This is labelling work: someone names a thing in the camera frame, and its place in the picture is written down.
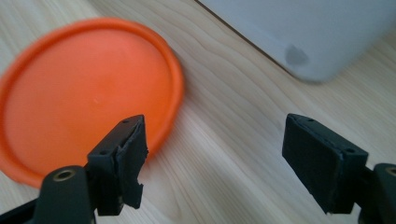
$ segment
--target white container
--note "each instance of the white container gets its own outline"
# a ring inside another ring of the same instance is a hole
[[[297,78],[322,82],[396,24],[396,0],[200,0]]]

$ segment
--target wood grain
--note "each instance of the wood grain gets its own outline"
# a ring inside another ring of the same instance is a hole
[[[119,17],[158,32],[180,59],[186,95],[162,151],[145,164],[142,207],[99,223],[356,223],[325,216],[281,157],[288,113],[312,117],[396,163],[396,30],[336,79],[288,75],[194,1],[2,1],[0,70],[72,21]],[[38,191],[0,173],[0,213]]]

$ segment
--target light wood surface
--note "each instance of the light wood surface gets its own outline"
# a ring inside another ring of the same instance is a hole
[[[99,223],[357,223],[358,206],[351,216],[325,216],[282,158],[288,113],[317,119],[367,150],[370,168],[396,163],[396,30],[333,81],[307,84],[191,0],[3,0],[0,71],[43,34],[92,17],[158,32],[186,82],[175,128],[139,176],[141,208]],[[38,193],[3,173],[0,188],[0,213]]]

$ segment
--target black plastic part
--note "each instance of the black plastic part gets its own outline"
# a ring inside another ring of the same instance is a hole
[[[47,175],[35,206],[35,224],[95,223],[83,167],[66,166]]]
[[[385,224],[396,223],[396,165],[381,163],[374,168],[374,199]]]
[[[143,185],[137,176],[148,155],[142,115],[121,121],[88,155],[87,170],[99,216],[117,216],[123,204],[139,208]]]
[[[325,213],[351,212],[366,151],[311,118],[289,114],[282,155]]]
[[[14,208],[0,216],[0,224],[26,223],[33,218],[36,199]]]

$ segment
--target orange plastic disc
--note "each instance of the orange plastic disc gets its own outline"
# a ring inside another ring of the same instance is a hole
[[[84,165],[122,119],[146,118],[148,158],[170,133],[183,95],[177,58],[149,28],[80,21],[36,41],[0,82],[0,169],[39,188],[46,174]]]

